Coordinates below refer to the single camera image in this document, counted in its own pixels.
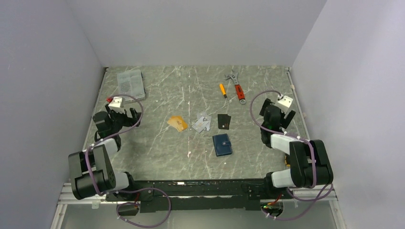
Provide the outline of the blue leather card holder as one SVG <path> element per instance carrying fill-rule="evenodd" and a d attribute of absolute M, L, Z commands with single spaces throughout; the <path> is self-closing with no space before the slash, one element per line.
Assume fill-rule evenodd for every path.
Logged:
<path fill-rule="evenodd" d="M 233 152 L 228 134 L 214 135 L 213 146 L 217 157 L 231 155 Z"/>

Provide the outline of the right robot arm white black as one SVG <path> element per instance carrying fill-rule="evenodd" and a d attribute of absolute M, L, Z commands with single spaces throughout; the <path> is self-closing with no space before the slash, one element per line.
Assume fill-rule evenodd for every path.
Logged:
<path fill-rule="evenodd" d="M 266 99 L 259 115 L 263 117 L 260 125 L 263 144 L 282 151 L 287 166 L 285 170 L 266 174 L 263 192 L 267 197 L 275 198 L 285 187 L 310 188 L 333 182 L 333 171 L 323 141 L 306 142 L 282 132 L 292 121 L 295 111 L 286 114 L 278 103 Z"/>

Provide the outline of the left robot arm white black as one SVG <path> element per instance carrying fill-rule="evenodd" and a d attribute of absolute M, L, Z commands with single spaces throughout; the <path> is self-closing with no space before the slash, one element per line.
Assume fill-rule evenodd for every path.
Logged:
<path fill-rule="evenodd" d="M 117 153 L 122 146 L 120 134 L 122 128 L 131 130 L 138 127 L 143 117 L 142 112 L 130 108 L 118 113 L 110 108 L 93 115 L 96 125 L 95 143 L 88 149 L 72 153 L 68 157 L 72 193 L 78 200 L 118 191 L 124 200 L 132 200 L 137 194 L 129 172 L 114 171 L 110 156 Z"/>

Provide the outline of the black card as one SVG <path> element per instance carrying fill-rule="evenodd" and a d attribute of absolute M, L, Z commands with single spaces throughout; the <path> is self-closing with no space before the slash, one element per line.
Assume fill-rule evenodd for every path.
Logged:
<path fill-rule="evenodd" d="M 231 116 L 229 116 L 228 114 L 218 114 L 217 120 L 219 129 L 229 130 Z"/>

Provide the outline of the gold card stack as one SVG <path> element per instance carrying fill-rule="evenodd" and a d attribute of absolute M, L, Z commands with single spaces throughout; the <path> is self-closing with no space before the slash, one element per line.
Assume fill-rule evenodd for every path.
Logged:
<path fill-rule="evenodd" d="M 178 115 L 172 116 L 167 121 L 167 124 L 174 127 L 178 132 L 182 132 L 188 128 L 187 123 L 183 120 L 181 116 Z"/>

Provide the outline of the silver card stack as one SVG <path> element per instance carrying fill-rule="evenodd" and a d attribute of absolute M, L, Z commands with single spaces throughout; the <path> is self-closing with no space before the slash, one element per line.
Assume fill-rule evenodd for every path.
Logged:
<path fill-rule="evenodd" d="M 206 112 L 200 112 L 197 114 L 197 121 L 192 125 L 192 128 L 201 133 L 203 130 L 209 131 L 211 129 L 211 116 Z"/>

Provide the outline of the clear plastic screw box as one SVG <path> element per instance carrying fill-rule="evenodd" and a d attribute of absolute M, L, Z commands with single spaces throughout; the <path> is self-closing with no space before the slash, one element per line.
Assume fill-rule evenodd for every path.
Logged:
<path fill-rule="evenodd" d="M 141 70 L 135 69 L 117 74 L 118 91 L 120 94 L 128 94 L 138 100 L 146 98 L 146 90 L 143 84 Z"/>

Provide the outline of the red handled adjustable wrench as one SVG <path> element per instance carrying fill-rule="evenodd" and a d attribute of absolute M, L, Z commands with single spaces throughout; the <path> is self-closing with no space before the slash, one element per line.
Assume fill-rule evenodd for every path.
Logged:
<path fill-rule="evenodd" d="M 239 99 L 240 104 L 246 104 L 245 94 L 244 94 L 244 91 L 243 91 L 239 81 L 238 81 L 238 76 L 239 76 L 238 72 L 232 71 L 229 74 L 225 74 L 225 79 L 226 80 L 231 79 L 233 81 L 234 86 L 235 86 L 235 91 L 236 91 L 236 94 L 237 94 L 237 97 Z"/>

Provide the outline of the orange handled screwdriver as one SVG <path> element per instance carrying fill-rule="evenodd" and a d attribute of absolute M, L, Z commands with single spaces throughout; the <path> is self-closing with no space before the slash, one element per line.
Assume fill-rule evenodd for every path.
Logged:
<path fill-rule="evenodd" d="M 223 97 L 227 100 L 228 97 L 227 97 L 227 93 L 226 93 L 224 85 L 222 83 L 220 83 L 219 87 L 220 87 L 220 90 L 221 90 L 221 93 L 222 93 Z"/>

